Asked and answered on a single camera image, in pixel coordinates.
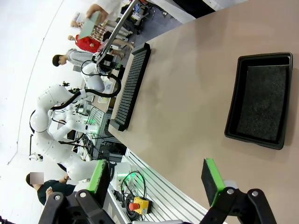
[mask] screw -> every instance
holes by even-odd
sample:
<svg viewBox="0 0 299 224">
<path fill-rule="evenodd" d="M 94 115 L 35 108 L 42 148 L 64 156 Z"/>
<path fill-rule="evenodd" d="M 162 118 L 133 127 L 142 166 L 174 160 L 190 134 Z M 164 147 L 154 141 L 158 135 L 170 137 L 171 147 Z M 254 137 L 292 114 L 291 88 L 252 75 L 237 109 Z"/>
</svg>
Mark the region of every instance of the screw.
<svg viewBox="0 0 299 224">
<path fill-rule="evenodd" d="M 253 197 L 256 197 L 258 195 L 258 192 L 257 191 L 253 191 L 251 194 L 252 194 Z"/>
<path fill-rule="evenodd" d="M 80 193 L 80 197 L 86 197 L 86 193 L 85 192 Z"/>
<path fill-rule="evenodd" d="M 235 191 L 234 191 L 233 189 L 228 189 L 228 190 L 227 190 L 227 193 L 228 193 L 229 195 L 232 195 L 234 192 L 235 192 Z"/>
</svg>

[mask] person in black shirt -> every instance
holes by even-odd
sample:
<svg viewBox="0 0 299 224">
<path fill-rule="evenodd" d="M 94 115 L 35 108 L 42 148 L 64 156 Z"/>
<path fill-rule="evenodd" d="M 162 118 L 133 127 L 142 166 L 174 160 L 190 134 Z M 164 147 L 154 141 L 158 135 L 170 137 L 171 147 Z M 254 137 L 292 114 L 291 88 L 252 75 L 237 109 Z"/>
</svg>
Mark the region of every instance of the person in black shirt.
<svg viewBox="0 0 299 224">
<path fill-rule="evenodd" d="M 65 196 L 69 196 L 73 193 L 75 185 L 66 184 L 69 176 L 66 174 L 64 178 L 59 181 L 49 180 L 43 184 L 30 184 L 30 174 L 26 176 L 26 182 L 29 186 L 33 187 L 37 191 L 38 200 L 45 205 L 49 195 L 53 192 L 63 193 Z"/>
</svg>

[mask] black plastic bin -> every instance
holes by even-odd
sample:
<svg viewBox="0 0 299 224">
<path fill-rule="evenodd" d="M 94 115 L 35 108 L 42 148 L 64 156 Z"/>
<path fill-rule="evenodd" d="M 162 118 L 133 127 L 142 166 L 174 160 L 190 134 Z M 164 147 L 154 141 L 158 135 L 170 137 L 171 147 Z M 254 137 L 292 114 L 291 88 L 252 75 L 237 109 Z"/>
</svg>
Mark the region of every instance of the black plastic bin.
<svg viewBox="0 0 299 224">
<path fill-rule="evenodd" d="M 291 78 L 291 53 L 240 57 L 225 136 L 282 149 Z"/>
</svg>

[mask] plaid shirt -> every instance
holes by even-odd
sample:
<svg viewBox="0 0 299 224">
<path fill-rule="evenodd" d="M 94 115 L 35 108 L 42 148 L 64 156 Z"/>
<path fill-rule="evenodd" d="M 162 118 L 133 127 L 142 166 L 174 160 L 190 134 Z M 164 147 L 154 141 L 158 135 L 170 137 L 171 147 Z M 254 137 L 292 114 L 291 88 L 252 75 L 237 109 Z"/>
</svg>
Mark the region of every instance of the plaid shirt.
<svg viewBox="0 0 299 224">
<path fill-rule="evenodd" d="M 79 22 L 78 23 L 78 28 L 82 29 L 83 26 L 83 22 Z M 99 42 L 103 41 L 103 35 L 107 32 L 107 30 L 105 28 L 103 28 L 100 25 L 95 25 L 93 28 L 93 32 L 92 34 L 90 34 L 89 36 Z"/>
</svg>

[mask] desk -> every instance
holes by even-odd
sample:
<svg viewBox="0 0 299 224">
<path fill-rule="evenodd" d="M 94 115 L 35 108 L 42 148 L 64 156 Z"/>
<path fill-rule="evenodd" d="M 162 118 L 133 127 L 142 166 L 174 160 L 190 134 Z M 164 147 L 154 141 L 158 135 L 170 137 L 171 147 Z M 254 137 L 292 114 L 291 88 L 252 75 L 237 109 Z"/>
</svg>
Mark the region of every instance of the desk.
<svg viewBox="0 0 299 224">
<path fill-rule="evenodd" d="M 111 73 L 117 77 L 119 71 L 113 69 Z M 115 86 L 115 80 L 114 80 L 113 78 L 111 78 L 110 81 L 112 82 L 112 86 L 111 86 L 111 88 L 113 89 L 114 86 Z M 82 80 L 81 88 L 82 88 L 82 89 L 85 88 L 85 82 L 84 82 L 84 80 Z M 99 100 L 99 96 L 94 96 L 92 105 L 95 106 L 96 108 L 100 109 L 100 110 L 103 111 L 104 113 L 107 113 L 108 108 L 109 108 L 109 105 L 110 105 L 110 102 L 111 102 L 112 104 L 114 104 L 115 98 L 108 98 L 107 102 L 105 102 L 105 103 L 99 103 L 98 100 Z"/>
<path fill-rule="evenodd" d="M 118 132 L 110 126 L 110 133 L 205 208 L 200 175 L 210 157 L 241 191 L 262 189 L 277 223 L 298 223 L 298 23 L 298 0 L 250 0 L 154 38 L 129 128 Z M 284 148 L 226 138 L 238 58 L 282 51 L 293 53 Z M 227 221 L 238 223 L 235 217 Z"/>
</svg>

